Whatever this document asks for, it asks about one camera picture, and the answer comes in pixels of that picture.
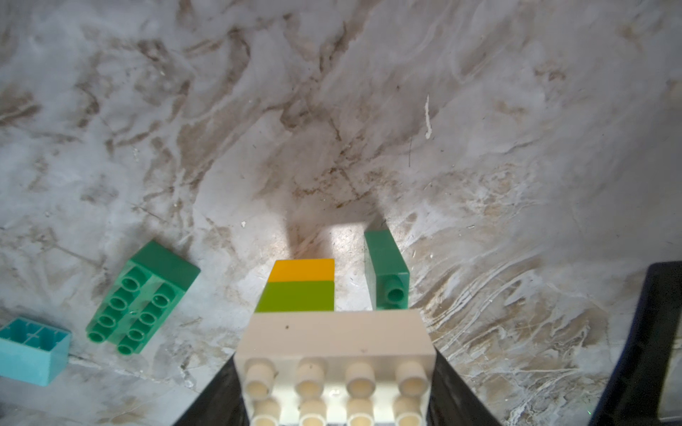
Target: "white lego brick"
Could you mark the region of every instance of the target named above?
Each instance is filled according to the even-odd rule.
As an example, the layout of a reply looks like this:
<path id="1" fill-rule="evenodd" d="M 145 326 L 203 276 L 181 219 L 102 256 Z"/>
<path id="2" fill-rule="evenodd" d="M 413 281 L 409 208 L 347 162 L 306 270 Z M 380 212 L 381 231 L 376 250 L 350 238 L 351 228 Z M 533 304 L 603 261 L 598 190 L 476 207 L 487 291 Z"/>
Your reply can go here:
<path id="1" fill-rule="evenodd" d="M 235 353 L 250 419 L 255 403 L 267 395 L 258 404 L 268 409 L 259 412 L 267 419 L 278 416 L 281 425 L 298 425 L 301 411 L 327 423 L 346 423 L 347 409 L 367 416 L 368 401 L 375 423 L 392 423 L 396 414 L 402 419 L 416 410 L 417 416 L 425 416 L 435 361 L 436 351 L 416 310 L 254 314 Z M 371 373 L 372 396 L 349 406 L 347 380 L 356 379 L 351 390 L 362 397 L 371 392 Z M 307 381 L 299 391 L 307 397 L 295 388 L 302 379 Z M 323 386 L 318 398 L 316 384 Z M 410 392 L 419 395 L 407 400 Z M 309 402 L 316 400 L 324 403 L 324 413 Z"/>

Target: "marble floor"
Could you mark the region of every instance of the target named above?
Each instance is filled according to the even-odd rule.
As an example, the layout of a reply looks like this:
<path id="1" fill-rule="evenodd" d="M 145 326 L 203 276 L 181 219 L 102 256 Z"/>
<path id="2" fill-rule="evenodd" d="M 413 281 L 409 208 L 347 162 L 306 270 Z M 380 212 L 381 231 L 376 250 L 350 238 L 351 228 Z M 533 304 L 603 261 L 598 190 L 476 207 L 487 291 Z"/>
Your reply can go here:
<path id="1" fill-rule="evenodd" d="M 170 425 L 276 259 L 370 309 L 388 225 L 505 425 L 585 425 L 646 267 L 682 259 L 675 0 L 0 1 L 0 324 L 73 332 L 2 425 Z M 149 239 L 202 273 L 142 354 L 84 327 Z M 682 329 L 662 416 L 682 414 Z"/>

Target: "lime green lego brick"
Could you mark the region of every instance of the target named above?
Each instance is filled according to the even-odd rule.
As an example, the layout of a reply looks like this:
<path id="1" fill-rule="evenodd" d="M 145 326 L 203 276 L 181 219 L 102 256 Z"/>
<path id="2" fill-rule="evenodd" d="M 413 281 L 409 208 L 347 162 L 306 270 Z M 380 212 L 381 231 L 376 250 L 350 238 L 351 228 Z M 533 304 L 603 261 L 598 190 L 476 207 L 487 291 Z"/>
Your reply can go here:
<path id="1" fill-rule="evenodd" d="M 408 308 L 410 271 L 389 230 L 365 232 L 365 278 L 374 309 Z"/>
<path id="2" fill-rule="evenodd" d="M 126 262 L 86 327 L 95 343 L 138 354 L 192 285 L 200 270 L 151 241 Z"/>
<path id="3" fill-rule="evenodd" d="M 333 311 L 334 282 L 271 282 L 265 285 L 256 312 Z"/>

